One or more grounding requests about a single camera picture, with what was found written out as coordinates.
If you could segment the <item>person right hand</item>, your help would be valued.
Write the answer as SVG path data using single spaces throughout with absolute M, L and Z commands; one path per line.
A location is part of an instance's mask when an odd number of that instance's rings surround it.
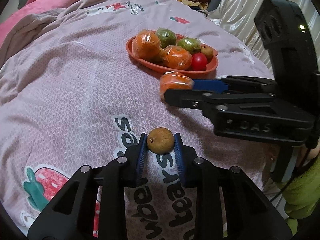
M 269 146 L 266 146 L 264 153 L 267 157 L 269 157 L 271 161 L 275 161 L 278 156 L 279 149 L 280 149 L 279 146 L 269 145 Z M 305 146 L 301 147 L 298 150 L 296 167 L 300 165 L 300 163 L 302 162 L 303 158 L 306 155 L 306 152 L 307 152 L 307 148 Z M 311 159 L 317 157 L 318 155 L 319 155 L 319 144 L 316 146 L 316 148 L 313 148 L 310 150 L 305 162 L 308 163 Z

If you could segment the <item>green sleeve forearm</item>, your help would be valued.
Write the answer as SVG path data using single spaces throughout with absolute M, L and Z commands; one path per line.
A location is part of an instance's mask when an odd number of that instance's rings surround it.
M 298 221 L 309 217 L 319 202 L 319 157 L 305 166 L 306 171 L 295 178 L 282 193 L 285 199 L 285 219 L 292 234 L 298 231 Z

